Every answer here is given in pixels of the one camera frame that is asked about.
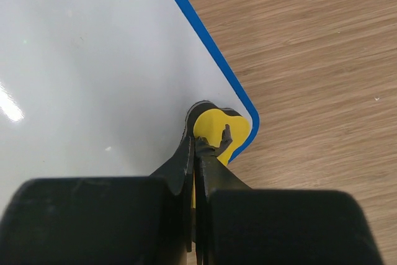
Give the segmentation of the yellow black whiteboard eraser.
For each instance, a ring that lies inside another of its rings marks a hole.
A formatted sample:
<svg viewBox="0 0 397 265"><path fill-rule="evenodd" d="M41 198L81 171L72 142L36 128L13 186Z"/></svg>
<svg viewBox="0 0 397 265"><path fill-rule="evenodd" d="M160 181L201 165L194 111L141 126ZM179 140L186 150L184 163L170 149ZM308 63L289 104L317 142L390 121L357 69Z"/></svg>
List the yellow black whiteboard eraser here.
<svg viewBox="0 0 397 265"><path fill-rule="evenodd" d="M250 132L249 121L240 113L231 108L219 108L210 101L195 103L185 118L184 135L203 138L206 144L220 149L216 158L225 167Z"/></svg>

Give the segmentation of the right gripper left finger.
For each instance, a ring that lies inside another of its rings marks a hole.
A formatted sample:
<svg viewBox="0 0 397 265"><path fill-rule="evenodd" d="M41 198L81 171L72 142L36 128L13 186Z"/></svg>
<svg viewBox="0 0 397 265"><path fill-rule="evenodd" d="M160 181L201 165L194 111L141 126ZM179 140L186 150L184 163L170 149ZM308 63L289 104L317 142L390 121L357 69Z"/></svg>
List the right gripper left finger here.
<svg viewBox="0 0 397 265"><path fill-rule="evenodd" d="M2 264L179 264L192 249L195 141L142 177L37 178L1 219Z"/></svg>

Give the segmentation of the blue framed whiteboard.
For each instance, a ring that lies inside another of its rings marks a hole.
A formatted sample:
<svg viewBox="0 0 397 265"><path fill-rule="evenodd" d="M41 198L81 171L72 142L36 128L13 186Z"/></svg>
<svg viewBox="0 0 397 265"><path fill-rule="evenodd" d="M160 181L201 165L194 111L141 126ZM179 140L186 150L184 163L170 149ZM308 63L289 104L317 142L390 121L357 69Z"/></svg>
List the blue framed whiteboard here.
<svg viewBox="0 0 397 265"><path fill-rule="evenodd" d="M189 0L1 0L1 208L38 177L146 176L200 101L260 118Z"/></svg>

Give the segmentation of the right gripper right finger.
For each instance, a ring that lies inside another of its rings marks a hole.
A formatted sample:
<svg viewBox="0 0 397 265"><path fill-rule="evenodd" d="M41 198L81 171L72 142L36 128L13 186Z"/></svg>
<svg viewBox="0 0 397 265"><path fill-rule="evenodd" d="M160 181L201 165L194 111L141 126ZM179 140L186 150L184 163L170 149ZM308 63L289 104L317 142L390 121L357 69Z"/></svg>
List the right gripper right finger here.
<svg viewBox="0 0 397 265"><path fill-rule="evenodd" d="M195 134L198 264L382 264L365 214L337 190L252 189L219 161L228 125L213 146Z"/></svg>

